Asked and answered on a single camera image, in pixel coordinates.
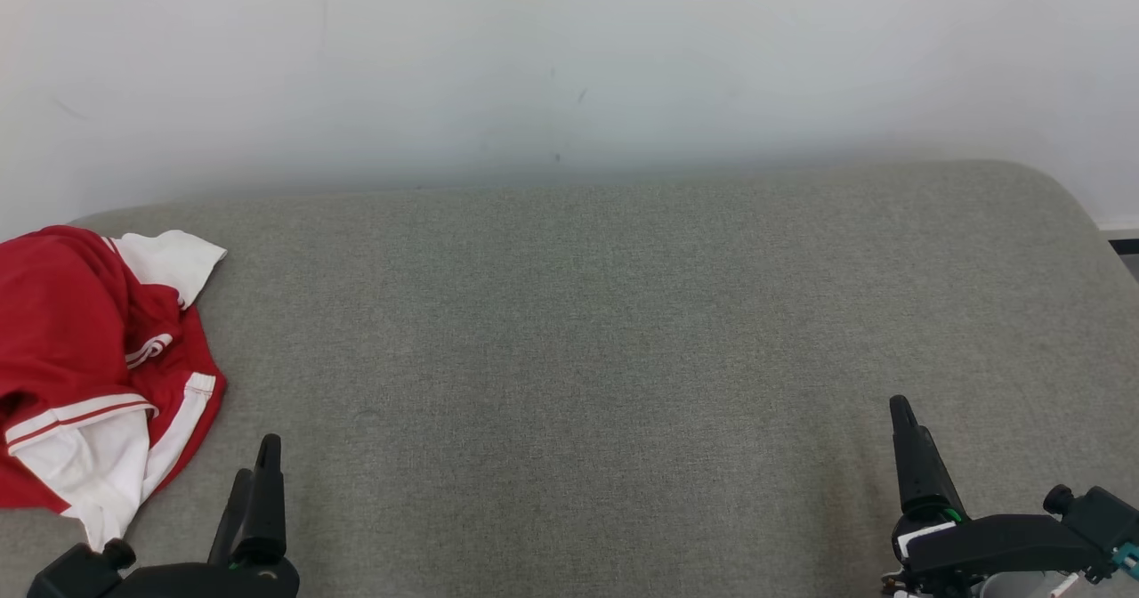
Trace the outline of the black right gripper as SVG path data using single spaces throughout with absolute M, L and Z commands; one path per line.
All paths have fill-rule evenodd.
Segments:
M 1032 593 L 1048 575 L 1077 577 L 1082 540 L 1044 514 L 976 518 L 965 508 L 927 427 L 903 395 L 888 400 L 901 517 L 893 532 L 895 597 Z

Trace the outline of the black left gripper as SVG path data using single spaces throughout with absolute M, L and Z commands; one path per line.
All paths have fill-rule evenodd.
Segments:
M 252 467 L 236 473 L 207 562 L 139 567 L 109 597 L 296 597 L 281 456 L 280 436 L 267 434 Z

